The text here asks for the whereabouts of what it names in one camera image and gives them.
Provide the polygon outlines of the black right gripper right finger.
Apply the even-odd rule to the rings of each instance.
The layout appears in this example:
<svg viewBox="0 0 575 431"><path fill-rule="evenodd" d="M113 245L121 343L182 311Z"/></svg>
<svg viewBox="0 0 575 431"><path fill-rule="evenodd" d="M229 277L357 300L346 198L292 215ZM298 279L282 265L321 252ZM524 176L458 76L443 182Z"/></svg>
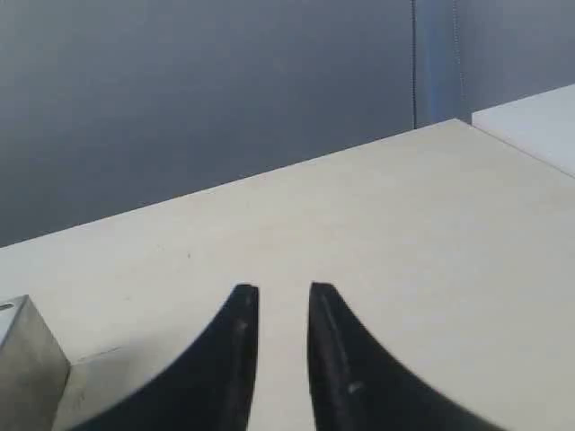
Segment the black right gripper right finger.
<svg viewBox="0 0 575 431"><path fill-rule="evenodd" d="M396 360L329 283L308 304L307 367L318 430L492 430Z"/></svg>

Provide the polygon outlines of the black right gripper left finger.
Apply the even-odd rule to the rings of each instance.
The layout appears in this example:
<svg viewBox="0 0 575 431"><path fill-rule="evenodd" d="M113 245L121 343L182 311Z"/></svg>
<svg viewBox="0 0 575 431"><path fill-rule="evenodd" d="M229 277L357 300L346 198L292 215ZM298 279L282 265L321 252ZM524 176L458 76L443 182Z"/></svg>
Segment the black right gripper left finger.
<svg viewBox="0 0 575 431"><path fill-rule="evenodd" d="M201 334L149 383L75 430L245 430L259 339L259 289L233 288Z"/></svg>

